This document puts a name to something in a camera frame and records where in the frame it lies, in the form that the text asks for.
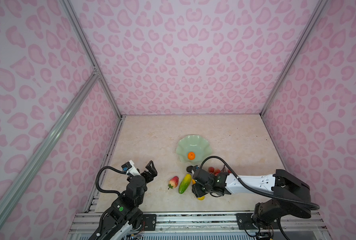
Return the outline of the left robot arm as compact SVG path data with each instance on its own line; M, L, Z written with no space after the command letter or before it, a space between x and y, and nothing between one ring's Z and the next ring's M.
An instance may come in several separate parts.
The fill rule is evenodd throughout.
M100 193L116 194L117 198L101 215L98 227L90 237L91 240L137 240L142 231L154 231L156 228L156 215L145 215L139 208L143 203L147 184L157 177L154 162L150 161L142 173L135 167L133 161L126 162L121 168L118 170L111 166L105 166L98 171L95 180L97 190ZM101 188L100 177L105 170L127 176L128 184L123 192Z

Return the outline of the fake red grape bunch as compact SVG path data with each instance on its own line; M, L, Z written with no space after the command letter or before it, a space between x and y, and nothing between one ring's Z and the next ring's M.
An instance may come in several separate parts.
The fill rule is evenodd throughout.
M208 168L208 172L210 174L213 174L215 176L219 175L220 173L228 173L230 174L231 171L229 169L227 169L226 167L223 167L222 169L218 169L218 168L214 168L214 167L209 167Z

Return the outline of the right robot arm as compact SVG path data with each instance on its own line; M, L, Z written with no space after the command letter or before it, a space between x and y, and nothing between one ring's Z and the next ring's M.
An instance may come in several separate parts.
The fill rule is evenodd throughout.
M232 170L212 174L199 166L189 166L187 172L195 181L192 192L197 198L247 193L269 198L265 203L257 203L246 220L249 227L256 229L272 228L287 215L309 219L311 212L319 209L311 201L310 187L285 170L278 169L266 176L237 176Z

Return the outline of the fake green yellow mango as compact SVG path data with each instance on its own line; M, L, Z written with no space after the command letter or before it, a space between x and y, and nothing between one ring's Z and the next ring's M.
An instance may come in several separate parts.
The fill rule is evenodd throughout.
M192 182L192 175L186 174L179 185L179 194L183 194L187 188L189 187L190 183Z

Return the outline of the fake dark avocado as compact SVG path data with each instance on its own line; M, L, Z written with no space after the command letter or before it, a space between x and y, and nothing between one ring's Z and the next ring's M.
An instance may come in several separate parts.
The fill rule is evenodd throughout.
M188 166L187 167L187 172L190 173L190 174L194 174L195 173L195 167L194 166Z

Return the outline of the fake red strawberry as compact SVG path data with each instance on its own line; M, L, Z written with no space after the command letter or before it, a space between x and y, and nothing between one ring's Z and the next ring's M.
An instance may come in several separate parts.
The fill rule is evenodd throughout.
M178 184L179 184L179 177L178 176L174 176L168 182L168 189L174 189L174 188L176 188L178 186Z

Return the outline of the small fake orange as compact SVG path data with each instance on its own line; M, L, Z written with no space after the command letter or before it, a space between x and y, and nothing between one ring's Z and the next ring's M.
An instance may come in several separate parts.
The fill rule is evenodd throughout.
M189 152L188 153L188 159L190 161L194 160L196 158L196 154L194 152Z

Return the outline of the fake yellow banana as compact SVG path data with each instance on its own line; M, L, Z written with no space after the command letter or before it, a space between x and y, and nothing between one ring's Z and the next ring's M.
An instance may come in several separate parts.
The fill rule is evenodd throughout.
M192 180L192 184L193 184L193 185L196 184L196 181L195 181L195 180ZM200 201L202 201L202 200L205 199L205 196L202 196L202 197L197 198L197 199L200 200Z

